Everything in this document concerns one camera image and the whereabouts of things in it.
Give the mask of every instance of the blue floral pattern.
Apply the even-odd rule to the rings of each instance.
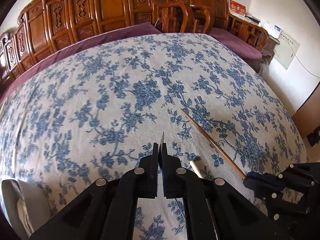
[[[173,33],[87,49],[21,85],[0,112],[1,178],[36,183],[55,214],[95,179],[136,167],[165,132],[184,167],[194,160],[206,178],[224,177],[254,202],[180,108],[244,172],[277,174],[307,161],[291,117],[246,63],[207,35]],[[185,237],[177,203],[161,201],[147,217],[140,201],[137,239]]]

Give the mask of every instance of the wooden armrest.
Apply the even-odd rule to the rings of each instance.
[[[169,32],[169,19],[174,19],[174,22],[176,22],[175,18],[175,10],[173,8],[180,8],[183,13],[183,21],[181,24],[180,32],[191,32],[192,29],[192,23],[193,23],[193,11],[191,6],[183,1],[171,1],[171,2],[157,2],[152,1],[153,4],[153,22],[154,24],[159,20],[159,8],[162,8],[161,12],[161,24],[162,24],[162,31],[164,33]]]
[[[211,8],[201,4],[190,4],[190,6],[193,9],[195,15],[196,15],[196,10],[200,10],[203,12],[205,17],[205,22],[204,22],[201,33],[208,34],[214,25],[214,14],[211,11]]]
[[[260,52],[269,41],[269,34],[264,28],[240,19],[230,12],[228,12],[227,31],[233,35],[237,33],[236,36],[238,38],[255,47]]]

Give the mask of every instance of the wooden sofa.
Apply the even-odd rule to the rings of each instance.
[[[163,32],[194,30],[192,8],[183,1],[33,0],[19,14],[16,31],[0,36],[0,92],[36,63],[75,42],[157,21]]]
[[[211,8],[213,17],[213,27],[225,29],[237,36],[256,50],[261,51],[268,43],[268,32],[256,25],[246,22],[228,13],[227,0],[182,0],[190,4],[205,5]],[[197,11],[196,18],[200,21],[204,19],[204,14]]]

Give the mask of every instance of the wooden chopstick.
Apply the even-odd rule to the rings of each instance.
[[[245,179],[245,174],[239,169],[239,167],[231,160],[231,158],[226,154],[226,152],[211,138],[209,134],[202,129],[202,127],[193,120],[185,111],[180,109],[183,115],[198,129],[200,133],[217,149],[217,151],[223,156],[223,158],[233,167],[233,169],[239,174],[242,179]]]

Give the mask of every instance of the silver screw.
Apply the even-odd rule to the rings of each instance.
[[[105,179],[103,179],[103,178],[97,179],[97,181],[96,181],[96,185],[97,186],[103,186],[106,183],[107,183],[107,181]]]
[[[142,173],[144,173],[144,169],[143,169],[143,168],[136,168],[136,169],[134,170],[134,173],[135,173],[135,174],[142,174]]]
[[[219,186],[224,185],[224,179],[222,179],[222,178],[216,178],[216,179],[214,180],[214,182],[215,182],[215,184],[217,184],[217,185],[219,185]]]
[[[177,168],[176,172],[182,175],[182,174],[185,174],[187,171],[185,168]]]

